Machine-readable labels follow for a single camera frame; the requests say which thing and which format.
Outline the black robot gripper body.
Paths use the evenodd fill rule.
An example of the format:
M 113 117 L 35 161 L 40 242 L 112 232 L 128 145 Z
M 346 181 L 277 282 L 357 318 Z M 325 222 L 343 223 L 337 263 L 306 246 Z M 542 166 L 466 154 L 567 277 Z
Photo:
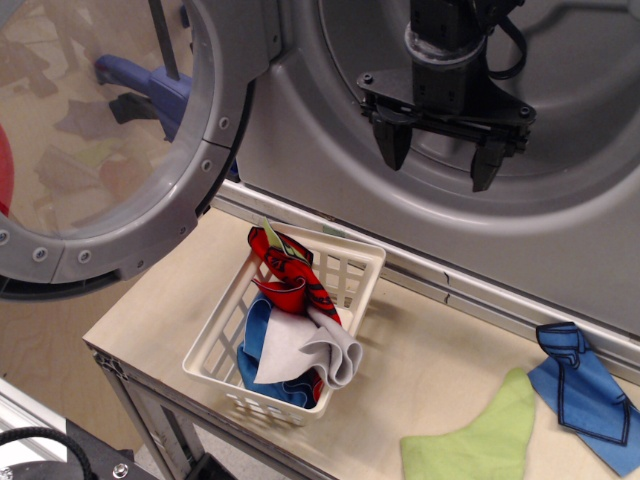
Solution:
M 487 64 L 488 37 L 500 27 L 519 48 L 520 59 L 502 71 Z M 374 115 L 455 139 L 483 144 L 488 139 L 505 142 L 507 152 L 523 152 L 529 140 L 535 109 L 500 89 L 495 82 L 519 74 L 526 64 L 527 46 L 510 22 L 490 22 L 463 31 L 467 42 L 440 46 L 428 39 L 433 27 L 421 31 L 408 25 L 405 46 L 411 66 L 405 69 L 367 71 L 357 79 L 364 92 L 363 114 L 372 125 Z

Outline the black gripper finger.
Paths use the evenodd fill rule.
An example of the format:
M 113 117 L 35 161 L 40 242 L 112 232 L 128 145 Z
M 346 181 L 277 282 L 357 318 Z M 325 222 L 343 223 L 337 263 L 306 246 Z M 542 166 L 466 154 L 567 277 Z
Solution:
M 483 144 L 476 146 L 471 165 L 473 192 L 489 189 L 506 155 L 506 143 L 496 139 L 488 139 Z
M 399 171 L 411 147 L 412 128 L 391 123 L 379 115 L 372 117 L 374 137 L 385 164 Z

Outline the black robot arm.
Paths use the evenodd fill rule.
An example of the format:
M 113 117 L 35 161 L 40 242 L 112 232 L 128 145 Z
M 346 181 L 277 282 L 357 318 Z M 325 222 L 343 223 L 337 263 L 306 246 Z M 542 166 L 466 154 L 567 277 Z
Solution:
M 365 72 L 357 79 L 361 110 L 385 164 L 399 170 L 414 130 L 476 146 L 473 189 L 489 189 L 505 158 L 525 151 L 535 109 L 499 87 L 518 75 L 527 44 L 509 15 L 517 1 L 413 1 L 404 44 L 408 69 Z M 493 71 L 487 43 L 500 28 L 519 49 L 511 67 Z

